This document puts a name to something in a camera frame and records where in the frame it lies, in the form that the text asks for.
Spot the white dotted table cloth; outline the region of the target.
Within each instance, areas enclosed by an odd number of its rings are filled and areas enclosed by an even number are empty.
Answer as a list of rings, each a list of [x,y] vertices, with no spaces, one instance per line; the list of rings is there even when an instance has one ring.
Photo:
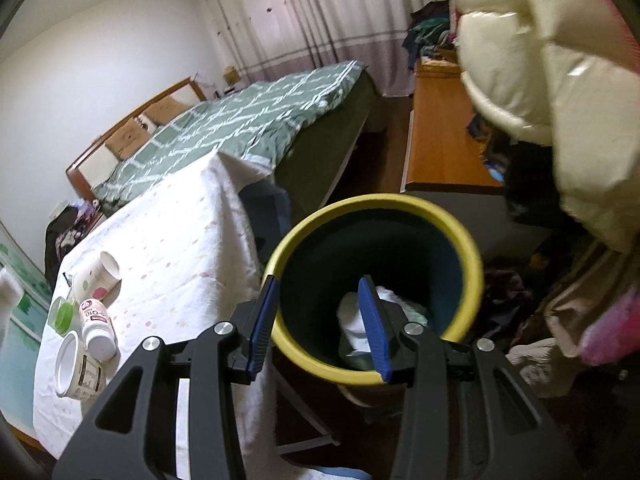
[[[262,265],[239,192],[270,178],[266,167],[215,153],[163,178],[108,218],[63,259],[53,299],[66,297],[63,273],[76,278],[111,254],[119,265],[119,289],[107,310],[115,329],[118,359],[107,364],[111,379],[145,337],[166,344],[189,340],[237,304],[258,296]],[[35,368],[32,423],[37,439],[59,458],[90,403],[58,398],[54,364],[62,337],[43,329]],[[233,387],[240,445],[249,479],[332,479],[297,467],[276,450],[276,389],[270,356],[248,387]]]

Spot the right brown pillow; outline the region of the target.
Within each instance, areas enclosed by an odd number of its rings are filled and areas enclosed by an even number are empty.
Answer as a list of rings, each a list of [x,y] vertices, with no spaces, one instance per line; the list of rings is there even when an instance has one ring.
[[[190,110],[191,105],[180,102],[172,96],[165,96],[163,99],[148,106],[143,114],[155,125],[168,125],[173,119]]]

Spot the cream puffer jacket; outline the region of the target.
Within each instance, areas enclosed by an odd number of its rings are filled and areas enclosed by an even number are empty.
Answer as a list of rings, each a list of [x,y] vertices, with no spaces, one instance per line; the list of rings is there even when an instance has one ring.
[[[612,0],[454,0],[480,114],[548,146],[562,208],[629,252],[639,234],[639,47]]]

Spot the black bag on cabinet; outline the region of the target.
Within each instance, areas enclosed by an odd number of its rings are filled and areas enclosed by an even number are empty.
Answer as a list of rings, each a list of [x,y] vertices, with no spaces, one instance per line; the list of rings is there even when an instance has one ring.
[[[48,224],[44,239],[44,277],[50,289],[54,289],[62,260],[87,236],[97,213],[93,202],[81,200],[65,206]]]

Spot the green plaid bed quilt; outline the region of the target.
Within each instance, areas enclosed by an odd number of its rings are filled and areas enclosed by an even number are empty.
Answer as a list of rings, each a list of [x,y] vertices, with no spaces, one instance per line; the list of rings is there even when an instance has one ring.
[[[102,206],[117,210],[216,151],[274,169],[303,129],[344,106],[360,84],[369,88],[371,78],[361,63],[347,61],[196,104],[158,127],[93,193]]]

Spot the white round tub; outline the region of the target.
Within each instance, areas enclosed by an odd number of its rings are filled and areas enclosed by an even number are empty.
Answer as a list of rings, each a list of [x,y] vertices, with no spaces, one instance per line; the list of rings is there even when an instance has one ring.
[[[104,389],[105,372],[101,363],[90,356],[78,333],[68,332],[58,348],[53,385],[59,398],[93,401]]]

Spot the black bin yellow rim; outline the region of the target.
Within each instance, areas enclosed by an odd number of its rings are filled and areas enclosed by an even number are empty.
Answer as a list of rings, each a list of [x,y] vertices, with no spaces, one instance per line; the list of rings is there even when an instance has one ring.
[[[326,206],[285,235],[265,274],[280,284],[274,345],[306,373],[335,385],[380,388],[374,370],[341,357],[338,307],[360,278],[422,307],[442,338],[462,341],[482,300],[480,252],[444,208],[406,194],[369,194]]]

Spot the yellow box on nightstand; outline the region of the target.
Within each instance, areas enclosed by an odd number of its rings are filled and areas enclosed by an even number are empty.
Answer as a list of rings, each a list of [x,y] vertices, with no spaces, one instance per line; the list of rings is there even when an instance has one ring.
[[[227,66],[222,72],[222,76],[228,87],[232,87],[241,81],[241,76],[235,66]]]

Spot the pink white curtain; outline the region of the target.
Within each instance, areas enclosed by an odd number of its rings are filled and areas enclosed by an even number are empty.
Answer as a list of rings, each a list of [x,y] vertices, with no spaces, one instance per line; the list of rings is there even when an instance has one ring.
[[[246,84],[356,60],[386,96],[412,92],[413,13],[442,0],[201,0],[222,67]]]

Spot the paper cup with dots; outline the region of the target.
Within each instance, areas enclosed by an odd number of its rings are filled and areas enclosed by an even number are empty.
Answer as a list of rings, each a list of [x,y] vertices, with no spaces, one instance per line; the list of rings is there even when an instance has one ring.
[[[120,282],[120,269],[109,252],[98,252],[84,262],[72,276],[75,304],[88,299],[102,300]]]

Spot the brown pillow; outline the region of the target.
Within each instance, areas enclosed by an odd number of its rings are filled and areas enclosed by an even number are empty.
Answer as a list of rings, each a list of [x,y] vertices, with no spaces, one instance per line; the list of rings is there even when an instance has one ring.
[[[130,118],[105,142],[106,147],[118,160],[126,160],[152,138],[136,118]]]
[[[190,110],[191,105],[180,102],[172,96],[165,96],[163,99],[148,106],[143,114],[155,125],[168,125],[173,119]]]

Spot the white pill bottle red label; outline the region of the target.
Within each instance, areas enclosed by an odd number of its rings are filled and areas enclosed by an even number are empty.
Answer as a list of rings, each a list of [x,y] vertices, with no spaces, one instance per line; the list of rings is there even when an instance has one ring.
[[[93,359],[107,362],[117,353],[111,318],[100,300],[86,299],[79,306],[82,340]]]

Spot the green white lidded cup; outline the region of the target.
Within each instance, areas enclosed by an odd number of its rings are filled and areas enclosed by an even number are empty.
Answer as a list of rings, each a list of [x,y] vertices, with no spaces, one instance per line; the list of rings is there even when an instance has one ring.
[[[75,307],[70,300],[58,297],[51,304],[47,322],[55,333],[65,336],[72,329],[74,315]]]

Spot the pile of clothes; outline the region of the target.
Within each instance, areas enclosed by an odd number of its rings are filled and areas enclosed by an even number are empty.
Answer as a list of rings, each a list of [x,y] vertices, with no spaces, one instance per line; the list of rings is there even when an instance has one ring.
[[[431,1],[412,12],[407,35],[401,44],[408,53],[408,69],[414,70],[419,58],[434,58],[439,47],[450,43],[450,35],[449,0]]]

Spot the left brown pillow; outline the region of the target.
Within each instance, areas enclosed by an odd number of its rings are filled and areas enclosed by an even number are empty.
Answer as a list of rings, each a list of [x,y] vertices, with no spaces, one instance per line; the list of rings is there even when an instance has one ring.
[[[118,160],[126,160],[152,138],[136,118],[130,118],[105,142],[106,147]]]

